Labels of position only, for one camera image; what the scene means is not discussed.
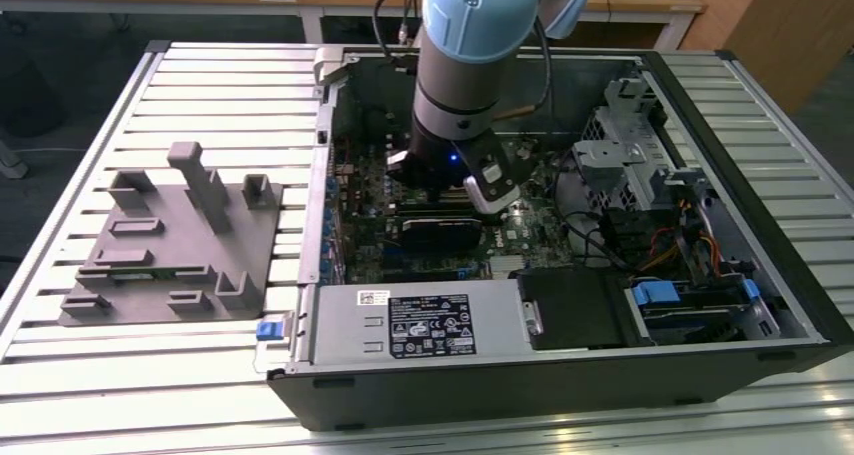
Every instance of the cable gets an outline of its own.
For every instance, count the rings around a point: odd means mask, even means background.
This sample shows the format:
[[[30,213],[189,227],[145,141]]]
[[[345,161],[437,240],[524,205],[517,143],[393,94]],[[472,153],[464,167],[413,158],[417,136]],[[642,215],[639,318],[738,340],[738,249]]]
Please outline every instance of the cable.
[[[596,232],[599,232],[599,234],[601,234],[601,230],[599,230],[599,227],[596,227],[592,230],[589,230],[587,232],[587,236],[584,237],[584,255],[581,257],[581,265],[587,265],[587,259],[589,258],[589,237]]]
[[[16,257],[14,255],[0,255],[0,263],[17,263],[20,264],[24,261],[22,257]]]
[[[420,12],[417,11],[417,0],[411,0],[411,1],[412,1],[412,18],[419,19]]]
[[[539,46],[543,52],[543,62],[545,65],[545,85],[543,86],[543,93],[540,94],[539,100],[533,105],[525,105],[519,108],[513,108],[512,110],[507,110],[503,113],[499,113],[495,116],[495,120],[509,120],[511,118],[517,118],[524,115],[529,115],[536,110],[541,108],[545,104],[545,99],[551,95],[553,101],[553,81],[552,81],[552,68],[551,68],[551,50],[548,49],[548,37],[545,36],[545,29],[543,28],[543,22],[540,22],[539,17],[533,19],[533,33],[536,33],[536,38],[539,38]],[[551,119],[553,119],[553,104],[549,105],[551,109]]]
[[[12,153],[37,153],[37,152],[85,152],[85,148],[25,148],[22,150],[12,150]]]
[[[569,155],[572,154],[572,149],[568,149],[564,153],[563,156],[560,157],[560,160],[557,161],[557,173],[555,174],[555,181],[551,182],[551,201],[553,202],[555,205],[555,213],[557,214],[557,216],[560,217],[560,219],[564,219],[577,213],[592,213],[596,217],[599,216],[599,214],[596,214],[595,212],[571,212],[567,213],[565,215],[563,215],[560,213],[560,207],[557,206],[557,180],[560,180],[560,174],[563,173],[563,164],[567,162],[567,160],[569,159]]]
[[[409,29],[405,25],[405,19],[409,16],[409,0],[403,0],[403,17],[400,18],[400,27],[397,28],[397,44],[405,46],[409,38]]]
[[[672,227],[667,227],[667,228],[659,228],[658,230],[655,230],[655,233],[652,234],[652,238],[650,239],[650,257],[655,254],[655,241],[658,240],[658,236],[672,230]]]
[[[616,268],[619,268],[626,272],[638,273],[638,270],[635,270],[631,267],[631,265],[628,265],[628,263],[626,263],[626,261],[622,258],[619,258],[619,256],[604,247],[604,245],[596,242],[592,238],[587,236],[587,234],[584,234],[584,232],[581,232],[577,228],[575,228],[571,223],[565,224],[565,228],[575,235],[577,235],[581,238],[581,240],[585,241],[585,243],[589,243],[589,245],[604,254],[604,256],[608,258],[608,260],[611,260],[611,263]]]
[[[647,264],[638,269],[638,272],[646,272],[650,268],[652,268],[654,266],[663,263],[667,259],[670,259],[676,254],[676,252],[678,252],[678,248],[674,245],[658,257],[655,257],[650,262],[647,262]]]
[[[611,10],[611,0],[604,0],[604,3],[608,7],[608,18],[604,21],[604,29],[601,30],[601,42],[607,42],[604,34],[607,33],[607,29],[611,26],[611,17],[614,15],[614,11]]]
[[[391,52],[388,51],[388,47],[385,46],[385,41],[383,40],[383,34],[379,28],[379,9],[383,7],[383,3],[385,0],[376,0],[373,4],[373,14],[371,17],[371,23],[373,25],[373,36],[376,37],[376,43],[379,44],[379,48],[383,51],[383,56],[392,63],[392,65],[397,65],[397,61],[395,57],[391,56]]]

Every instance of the power supply label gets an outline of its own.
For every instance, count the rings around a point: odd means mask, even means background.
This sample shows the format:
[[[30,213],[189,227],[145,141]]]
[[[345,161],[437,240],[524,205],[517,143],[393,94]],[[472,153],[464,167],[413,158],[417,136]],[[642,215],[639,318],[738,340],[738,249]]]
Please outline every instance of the power supply label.
[[[388,331],[395,358],[477,353],[468,295],[389,298]]]

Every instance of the blue latch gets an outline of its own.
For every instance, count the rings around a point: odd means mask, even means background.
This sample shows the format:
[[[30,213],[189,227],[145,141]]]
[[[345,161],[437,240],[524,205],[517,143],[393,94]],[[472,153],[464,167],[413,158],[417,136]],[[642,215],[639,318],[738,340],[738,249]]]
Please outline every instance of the blue latch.
[[[742,285],[744,286],[744,291],[747,292],[750,300],[759,298],[759,287],[756,287],[756,282],[746,278]]]
[[[647,303],[676,303],[679,302],[679,292],[672,282],[650,281],[640,282],[631,289],[635,296],[635,303],[646,305]]]
[[[284,322],[259,322],[255,329],[255,339],[259,342],[284,340]]]

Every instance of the aluminum extrusion table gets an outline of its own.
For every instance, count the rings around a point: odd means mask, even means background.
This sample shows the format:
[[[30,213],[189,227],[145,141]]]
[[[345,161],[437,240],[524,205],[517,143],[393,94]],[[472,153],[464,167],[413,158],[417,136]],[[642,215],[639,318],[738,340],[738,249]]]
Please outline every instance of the aluminum extrusion table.
[[[854,355],[774,376],[716,403],[311,433],[252,368],[253,321],[65,328],[56,324],[112,199],[110,173],[154,182],[173,141],[195,140],[224,181],[285,185],[267,313],[293,307],[304,204],[313,183],[316,46],[152,44],[0,300],[2,453],[413,454],[593,448],[854,452]],[[666,55],[839,310],[854,320],[854,194],[738,64]],[[671,137],[692,157],[675,126]]]

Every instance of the floor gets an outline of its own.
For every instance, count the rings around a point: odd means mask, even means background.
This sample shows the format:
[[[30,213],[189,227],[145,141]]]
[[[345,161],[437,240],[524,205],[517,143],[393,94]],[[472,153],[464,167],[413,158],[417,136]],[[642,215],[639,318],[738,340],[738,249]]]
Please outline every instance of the floor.
[[[13,16],[25,22],[26,33],[13,35],[0,23],[0,47],[14,45],[29,54],[61,97],[68,119],[37,138],[4,137],[4,141],[13,150],[70,150],[21,152],[30,169],[28,177],[16,181],[0,178],[0,259],[25,255],[149,40],[303,42],[295,17],[133,15],[129,29],[120,31],[116,21],[121,20],[108,15]],[[324,22],[329,41],[371,43],[365,21]],[[385,29],[393,32],[392,25]],[[854,164],[848,161],[854,145],[851,86],[854,57],[847,57],[794,117],[848,183],[854,182]],[[0,292],[14,269],[13,264],[0,262]]]

